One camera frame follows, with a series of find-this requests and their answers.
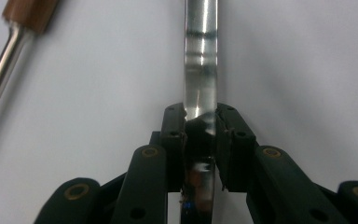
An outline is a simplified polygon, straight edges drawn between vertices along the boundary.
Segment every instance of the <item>white background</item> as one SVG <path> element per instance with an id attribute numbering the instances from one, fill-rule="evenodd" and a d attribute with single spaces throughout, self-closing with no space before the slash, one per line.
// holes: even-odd
<path id="1" fill-rule="evenodd" d="M 314 182 L 358 180 L 358 1 L 219 5 L 219 102 Z M 184 16 L 185 0 L 62 1 L 0 102 L 0 223 L 33 222 L 67 180 L 104 184 L 127 170 L 182 101 Z M 245 196 L 216 187 L 214 223 L 252 223 Z"/>

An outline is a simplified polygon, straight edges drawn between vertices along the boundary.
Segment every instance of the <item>screwdriver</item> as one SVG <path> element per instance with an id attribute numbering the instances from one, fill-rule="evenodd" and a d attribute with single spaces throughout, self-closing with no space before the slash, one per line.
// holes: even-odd
<path id="1" fill-rule="evenodd" d="M 0 56 L 0 97 L 25 42 L 44 33 L 58 0 L 8 0 L 2 13 L 9 37 Z"/>

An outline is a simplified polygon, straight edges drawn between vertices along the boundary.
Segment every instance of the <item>metal rod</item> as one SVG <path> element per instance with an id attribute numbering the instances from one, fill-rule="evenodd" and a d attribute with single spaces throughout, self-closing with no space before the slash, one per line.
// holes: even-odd
<path id="1" fill-rule="evenodd" d="M 9 38 L 0 57 L 0 97 L 5 89 L 10 74 L 13 71 L 14 65 L 19 58 L 25 41 L 33 33 L 34 32 L 15 22 L 9 24 Z"/>
<path id="2" fill-rule="evenodd" d="M 183 224 L 212 222 L 216 80 L 217 0 L 186 0 Z"/>

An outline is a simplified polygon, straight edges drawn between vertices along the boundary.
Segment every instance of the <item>wooden handle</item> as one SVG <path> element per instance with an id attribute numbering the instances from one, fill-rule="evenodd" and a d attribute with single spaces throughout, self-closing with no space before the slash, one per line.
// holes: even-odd
<path id="1" fill-rule="evenodd" d="M 58 0 L 8 0 L 3 16 L 42 34 L 57 3 Z"/>

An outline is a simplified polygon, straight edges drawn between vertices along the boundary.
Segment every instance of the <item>white surface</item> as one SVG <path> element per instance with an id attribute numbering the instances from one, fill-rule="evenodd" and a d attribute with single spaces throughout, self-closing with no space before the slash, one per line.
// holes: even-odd
<path id="1" fill-rule="evenodd" d="M 184 2 L 62 1 L 0 102 L 0 223 L 33 222 L 69 179 L 127 170 L 182 101 Z M 219 101 L 316 183 L 358 180 L 358 1 L 230 0 L 219 16 Z M 250 220 L 245 197 L 217 192 L 214 217 Z"/>

